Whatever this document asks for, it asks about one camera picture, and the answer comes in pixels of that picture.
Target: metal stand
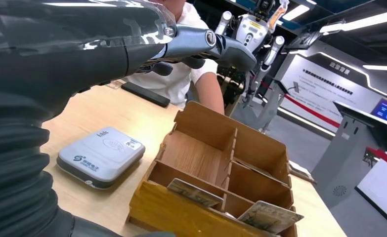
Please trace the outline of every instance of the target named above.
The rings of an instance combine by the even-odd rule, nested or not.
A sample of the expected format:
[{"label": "metal stand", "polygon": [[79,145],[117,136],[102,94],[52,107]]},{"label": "metal stand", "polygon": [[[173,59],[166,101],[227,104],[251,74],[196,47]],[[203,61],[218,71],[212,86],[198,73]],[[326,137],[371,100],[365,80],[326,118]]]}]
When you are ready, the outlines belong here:
[{"label": "metal stand", "polygon": [[239,122],[242,122],[243,124],[256,130],[263,132],[266,131],[270,122],[276,116],[278,107],[282,103],[285,94],[288,94],[288,90],[283,85],[283,83],[281,81],[274,80],[268,101],[263,106],[263,110],[260,112],[260,114],[256,116],[256,113],[253,111],[252,104],[246,104],[246,106],[239,104],[235,110],[239,112],[241,117],[236,119],[239,120]]},{"label": "metal stand", "polygon": [[311,173],[317,181],[315,188],[329,209],[345,200],[370,171],[363,161],[366,148],[387,151],[387,121],[334,103],[343,120]]},{"label": "metal stand", "polygon": [[253,124],[248,124],[248,126],[256,130],[261,129],[262,132],[266,131],[269,123],[276,116],[278,107],[281,105],[285,95],[288,94],[288,90],[280,81],[274,80],[273,82],[272,92],[263,107],[263,111],[255,119]]}]

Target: card reader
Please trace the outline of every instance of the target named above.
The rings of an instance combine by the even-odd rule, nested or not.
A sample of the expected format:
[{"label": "card reader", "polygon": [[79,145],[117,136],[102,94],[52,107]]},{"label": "card reader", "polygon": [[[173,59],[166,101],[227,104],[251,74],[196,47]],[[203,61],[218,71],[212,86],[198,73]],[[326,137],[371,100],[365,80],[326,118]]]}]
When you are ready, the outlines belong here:
[{"label": "card reader", "polygon": [[144,152],[145,146],[140,142],[106,127],[63,148],[56,162],[87,185],[107,189]]}]

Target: card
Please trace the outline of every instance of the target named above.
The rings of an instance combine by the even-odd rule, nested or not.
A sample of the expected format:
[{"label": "card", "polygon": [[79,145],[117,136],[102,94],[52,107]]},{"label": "card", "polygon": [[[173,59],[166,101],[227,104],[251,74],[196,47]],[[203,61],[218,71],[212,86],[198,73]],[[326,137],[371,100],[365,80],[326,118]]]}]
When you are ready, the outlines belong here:
[{"label": "card", "polygon": [[208,191],[200,189],[178,178],[174,178],[173,181],[167,186],[167,189],[185,196],[188,199],[206,207],[215,206],[223,201],[223,198],[220,198],[217,195],[211,194]]},{"label": "card", "polygon": [[265,201],[257,201],[239,218],[246,224],[272,234],[278,234],[287,229],[303,216]]},{"label": "card", "polygon": [[120,82],[120,81],[118,81],[118,80],[113,80],[113,81],[111,81],[109,84],[107,84],[106,86],[107,86],[107,87],[110,87],[110,88],[112,88],[112,89],[117,90],[117,89],[121,88],[121,85],[123,85],[122,82]]},{"label": "card", "polygon": [[254,165],[251,165],[251,164],[246,163],[246,162],[244,162],[244,161],[242,161],[242,160],[239,160],[239,159],[236,159],[235,161],[236,161],[237,163],[239,163],[239,164],[241,164],[241,165],[243,165],[243,166],[245,166],[245,167],[251,169],[251,170],[254,171],[254,172],[257,172],[257,173],[259,173],[259,174],[261,174],[261,175],[263,175],[263,176],[266,176],[267,178],[269,178],[269,179],[271,179],[271,180],[274,180],[274,181],[276,181],[276,182],[281,183],[283,186],[289,187],[289,186],[288,186],[287,184],[285,184],[284,182],[282,182],[282,181],[276,179],[275,177],[273,177],[273,176],[272,176],[271,174],[269,174],[269,172],[267,172],[267,171],[261,170],[261,169],[255,167]]}]

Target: person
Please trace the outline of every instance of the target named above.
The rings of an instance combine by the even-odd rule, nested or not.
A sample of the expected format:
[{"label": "person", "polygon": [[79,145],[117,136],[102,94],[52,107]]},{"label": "person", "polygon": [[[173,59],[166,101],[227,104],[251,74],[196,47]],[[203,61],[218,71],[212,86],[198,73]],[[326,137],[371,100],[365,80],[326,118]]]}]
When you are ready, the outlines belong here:
[{"label": "person", "polygon": [[[207,24],[201,20],[195,7],[186,0],[152,0],[164,5],[171,11],[177,23],[208,29]],[[197,88],[199,102],[218,112],[224,114],[224,103],[219,83],[216,79],[217,63],[207,59],[200,69],[191,69],[183,63],[172,64],[173,71],[163,77],[154,72],[140,75],[132,75],[125,78],[145,89],[151,90],[159,95],[169,98],[171,103],[184,108],[186,93],[190,82]]]}]

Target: wall sign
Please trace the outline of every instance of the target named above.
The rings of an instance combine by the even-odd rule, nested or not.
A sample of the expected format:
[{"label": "wall sign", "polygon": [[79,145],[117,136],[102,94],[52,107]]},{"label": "wall sign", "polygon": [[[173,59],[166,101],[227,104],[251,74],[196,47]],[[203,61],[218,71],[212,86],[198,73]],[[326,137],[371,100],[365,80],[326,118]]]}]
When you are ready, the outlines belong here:
[{"label": "wall sign", "polygon": [[[310,57],[295,55],[284,73],[280,71],[276,77],[282,78],[287,88],[293,87],[294,81],[298,82],[300,92],[290,90],[290,96],[338,123],[341,123],[342,115],[333,101],[339,101],[371,113],[382,99],[381,95],[364,87],[367,86],[364,74],[339,62],[333,62],[332,59],[322,54],[314,54]],[[287,99],[283,100],[281,107],[327,130],[332,132],[337,130],[336,127]]]}]

